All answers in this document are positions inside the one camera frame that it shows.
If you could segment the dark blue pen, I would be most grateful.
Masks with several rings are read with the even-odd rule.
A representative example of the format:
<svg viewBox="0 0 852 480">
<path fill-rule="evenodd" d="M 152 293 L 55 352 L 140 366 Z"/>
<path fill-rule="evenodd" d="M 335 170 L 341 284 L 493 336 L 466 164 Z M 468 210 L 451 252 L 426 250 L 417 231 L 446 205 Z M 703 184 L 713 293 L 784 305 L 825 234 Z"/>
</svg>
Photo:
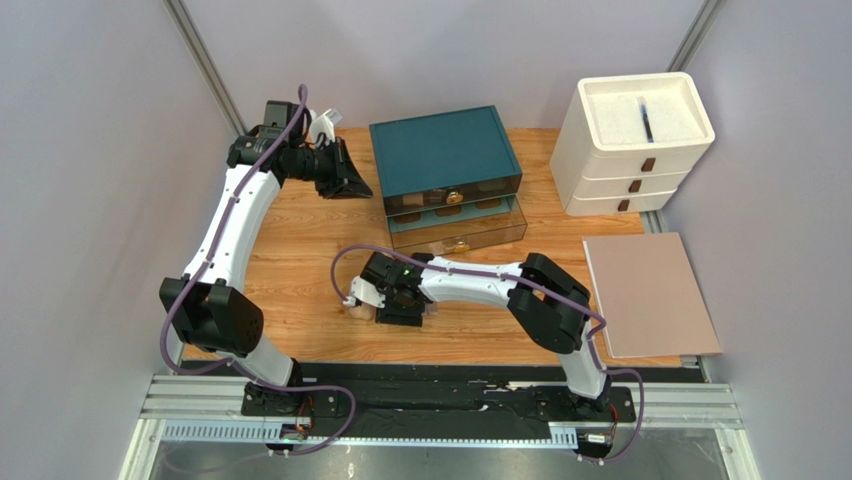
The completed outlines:
<svg viewBox="0 0 852 480">
<path fill-rule="evenodd" d="M 647 101 L 644 97 L 640 96 L 637 99 L 637 102 L 638 102 L 638 105 L 639 105 L 640 116 L 641 116 L 641 119 L 642 119 L 644 132 L 645 132 L 645 135 L 646 135 L 646 140 L 647 140 L 648 143 L 654 143 L 655 139 L 654 139 L 654 134 L 653 134 L 653 130 L 652 130 L 652 127 L 651 127 L 651 123 L 650 123 L 650 116 L 649 116 Z"/>
</svg>

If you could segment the white three-drawer cabinet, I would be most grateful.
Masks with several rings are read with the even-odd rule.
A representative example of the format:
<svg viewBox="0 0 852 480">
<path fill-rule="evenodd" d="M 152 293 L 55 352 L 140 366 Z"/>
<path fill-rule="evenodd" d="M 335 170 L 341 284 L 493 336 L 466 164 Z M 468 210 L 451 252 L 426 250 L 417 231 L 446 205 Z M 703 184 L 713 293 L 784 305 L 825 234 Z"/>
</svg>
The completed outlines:
<svg viewBox="0 0 852 480">
<path fill-rule="evenodd" d="M 654 143 L 646 140 L 640 96 Z M 562 208 L 572 217 L 659 210 L 715 138 L 687 73 L 584 78 L 550 159 Z"/>
</svg>

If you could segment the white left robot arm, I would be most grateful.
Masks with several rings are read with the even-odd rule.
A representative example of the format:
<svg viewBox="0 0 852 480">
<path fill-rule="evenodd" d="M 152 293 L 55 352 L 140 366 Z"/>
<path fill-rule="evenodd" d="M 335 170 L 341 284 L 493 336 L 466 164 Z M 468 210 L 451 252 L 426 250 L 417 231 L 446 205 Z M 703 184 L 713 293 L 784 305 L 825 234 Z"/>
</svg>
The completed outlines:
<svg viewBox="0 0 852 480">
<path fill-rule="evenodd" d="M 223 192 L 197 253 L 160 287 L 166 329 L 266 387 L 302 381 L 300 365 L 265 335 L 262 309 L 243 292 L 272 202 L 288 180 L 312 183 L 325 199 L 373 195 L 335 133 L 341 118 L 335 108 L 317 114 L 304 103 L 268 101 L 262 123 L 228 149 Z"/>
</svg>

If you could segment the pink flat board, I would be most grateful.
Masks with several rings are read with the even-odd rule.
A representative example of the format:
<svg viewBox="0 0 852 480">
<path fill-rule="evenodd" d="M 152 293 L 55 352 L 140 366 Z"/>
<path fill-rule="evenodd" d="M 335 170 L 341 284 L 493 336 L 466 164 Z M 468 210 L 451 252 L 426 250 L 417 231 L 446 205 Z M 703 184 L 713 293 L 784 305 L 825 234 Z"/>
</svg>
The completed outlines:
<svg viewBox="0 0 852 480">
<path fill-rule="evenodd" d="M 711 317 L 675 232 L 583 239 L 608 355 L 719 355 Z"/>
</svg>

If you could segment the transparent drawer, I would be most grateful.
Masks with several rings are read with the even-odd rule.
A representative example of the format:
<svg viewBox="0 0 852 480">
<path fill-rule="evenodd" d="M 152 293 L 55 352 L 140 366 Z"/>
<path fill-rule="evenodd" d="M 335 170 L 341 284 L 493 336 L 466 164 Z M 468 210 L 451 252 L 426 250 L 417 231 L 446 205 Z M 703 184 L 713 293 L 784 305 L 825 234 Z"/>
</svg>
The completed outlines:
<svg viewBox="0 0 852 480">
<path fill-rule="evenodd" d="M 514 195 L 386 218 L 393 249 L 447 255 L 521 240 L 527 221 Z"/>
</svg>

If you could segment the black table edge rail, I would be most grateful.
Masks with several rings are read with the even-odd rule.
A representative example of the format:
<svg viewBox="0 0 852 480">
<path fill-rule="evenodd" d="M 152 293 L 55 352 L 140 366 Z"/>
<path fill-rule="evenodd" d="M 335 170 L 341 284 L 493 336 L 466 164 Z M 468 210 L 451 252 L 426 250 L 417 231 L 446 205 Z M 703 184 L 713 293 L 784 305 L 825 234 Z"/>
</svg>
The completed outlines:
<svg viewBox="0 0 852 480">
<path fill-rule="evenodd" d="M 315 435 L 338 428 L 348 438 L 431 441 L 536 441 L 553 423 L 632 427 L 641 396 L 618 374 L 601 403 L 569 392 L 555 366 L 464 366 L 305 363 L 305 386 L 281 393 L 251 384 L 231 367 L 212 380 L 235 387 L 231 412 L 242 418 L 299 416 Z"/>
</svg>

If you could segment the teal drawer organizer box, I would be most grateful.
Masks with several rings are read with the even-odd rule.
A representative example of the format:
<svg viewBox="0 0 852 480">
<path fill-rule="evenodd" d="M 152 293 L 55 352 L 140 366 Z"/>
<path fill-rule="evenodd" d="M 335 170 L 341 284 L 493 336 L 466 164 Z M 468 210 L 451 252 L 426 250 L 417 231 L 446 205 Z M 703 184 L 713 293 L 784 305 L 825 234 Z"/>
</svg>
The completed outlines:
<svg viewBox="0 0 852 480">
<path fill-rule="evenodd" d="M 494 105 L 369 126 L 387 217 L 515 195 L 522 169 Z"/>
</svg>

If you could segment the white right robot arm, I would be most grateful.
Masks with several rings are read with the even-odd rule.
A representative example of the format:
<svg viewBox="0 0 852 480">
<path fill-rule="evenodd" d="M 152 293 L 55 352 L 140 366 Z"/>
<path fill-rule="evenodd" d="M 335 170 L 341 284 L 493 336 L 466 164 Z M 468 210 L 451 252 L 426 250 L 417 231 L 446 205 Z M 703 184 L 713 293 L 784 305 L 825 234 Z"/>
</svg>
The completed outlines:
<svg viewBox="0 0 852 480">
<path fill-rule="evenodd" d="M 443 302 L 506 310 L 536 345 L 558 357 L 575 404 L 601 412 L 611 381 L 594 351 L 589 301 L 589 290 L 543 254 L 485 265 L 376 252 L 352 280 L 344 304 L 373 308 L 379 323 L 415 327 Z"/>
</svg>

